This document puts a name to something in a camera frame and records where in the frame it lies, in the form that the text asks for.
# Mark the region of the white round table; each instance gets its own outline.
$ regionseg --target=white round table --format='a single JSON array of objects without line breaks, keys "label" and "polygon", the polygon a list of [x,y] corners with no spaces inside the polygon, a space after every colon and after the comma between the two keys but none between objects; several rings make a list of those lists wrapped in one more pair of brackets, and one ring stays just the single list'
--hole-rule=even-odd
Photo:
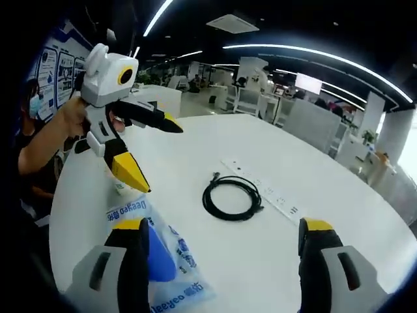
[{"label": "white round table", "polygon": [[[239,223],[218,220],[202,206],[213,172],[233,175],[221,163],[227,158],[267,177],[306,216],[331,223],[344,245],[373,264],[386,292],[405,279],[417,257],[413,234],[377,193],[330,157],[249,115],[188,117],[179,123],[183,134],[128,127],[123,139],[150,183],[148,199],[186,239],[216,292],[187,312],[300,308],[298,228],[266,201],[263,211]],[[127,202],[106,172],[104,160],[92,151],[72,151],[63,168],[50,218],[51,263],[61,291],[69,287],[77,262],[106,240],[106,211]],[[219,188],[213,198],[223,209],[243,205],[233,187]]]}]

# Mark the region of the black ceiling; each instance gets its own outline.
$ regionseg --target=black ceiling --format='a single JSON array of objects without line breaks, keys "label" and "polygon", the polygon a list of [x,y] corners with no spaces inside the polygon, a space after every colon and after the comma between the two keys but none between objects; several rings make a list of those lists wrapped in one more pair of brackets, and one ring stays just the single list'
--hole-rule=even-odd
[{"label": "black ceiling", "polygon": [[[98,4],[87,3],[90,17],[86,17],[85,8],[79,7],[71,14],[71,20],[93,44],[102,40],[105,29],[115,30],[120,52],[128,53],[130,47],[141,47],[137,58],[143,66],[197,50],[203,53],[179,61],[238,63],[241,56],[261,54],[259,57],[273,67],[302,72],[367,98],[372,88],[351,77],[354,76],[388,95],[400,105],[400,110],[411,107],[380,80],[321,55],[277,48],[222,49],[228,44],[286,44],[320,50],[364,65],[400,87],[413,101],[417,99],[417,69],[412,67],[417,63],[417,28],[412,1],[408,5],[401,1],[367,3],[363,0],[173,0],[149,35],[143,37],[164,2],[105,0]],[[245,16],[260,31],[234,35],[206,25],[234,12]],[[156,53],[166,56],[152,57]],[[396,107],[391,100],[386,101],[386,110]]]}]

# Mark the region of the plastic bag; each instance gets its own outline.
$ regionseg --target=plastic bag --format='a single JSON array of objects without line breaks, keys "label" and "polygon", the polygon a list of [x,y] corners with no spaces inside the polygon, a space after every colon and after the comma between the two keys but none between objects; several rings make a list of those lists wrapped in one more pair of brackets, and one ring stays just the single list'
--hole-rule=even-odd
[{"label": "plastic bag", "polygon": [[152,290],[151,311],[169,312],[210,299],[214,292],[198,270],[185,240],[152,208],[145,195],[122,207],[114,207],[107,213],[109,234],[113,226],[125,219],[144,217],[153,227],[159,239],[173,258],[177,275],[171,282],[149,282]]}]

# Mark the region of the coiled black cable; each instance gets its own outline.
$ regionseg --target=coiled black cable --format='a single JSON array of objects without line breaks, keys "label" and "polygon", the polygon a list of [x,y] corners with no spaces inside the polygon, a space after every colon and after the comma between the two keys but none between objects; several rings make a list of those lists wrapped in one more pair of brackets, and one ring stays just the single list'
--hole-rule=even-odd
[{"label": "coiled black cable", "polygon": [[[261,195],[253,183],[239,176],[224,176],[220,178],[219,176],[220,173],[214,173],[213,180],[203,193],[203,206],[212,216],[221,220],[241,221],[250,219],[255,213],[263,209],[261,206]],[[235,185],[244,190],[252,200],[251,207],[246,212],[238,214],[229,214],[219,210],[211,200],[211,192],[220,185]]]}]

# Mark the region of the face mask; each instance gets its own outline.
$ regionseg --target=face mask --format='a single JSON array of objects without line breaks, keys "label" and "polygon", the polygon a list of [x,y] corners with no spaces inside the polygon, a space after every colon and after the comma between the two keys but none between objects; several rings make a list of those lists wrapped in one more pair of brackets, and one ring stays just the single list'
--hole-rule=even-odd
[{"label": "face mask", "polygon": [[34,119],[36,117],[41,104],[42,102],[39,99],[39,95],[35,95],[31,98],[31,101],[29,102],[29,116],[31,118]]}]

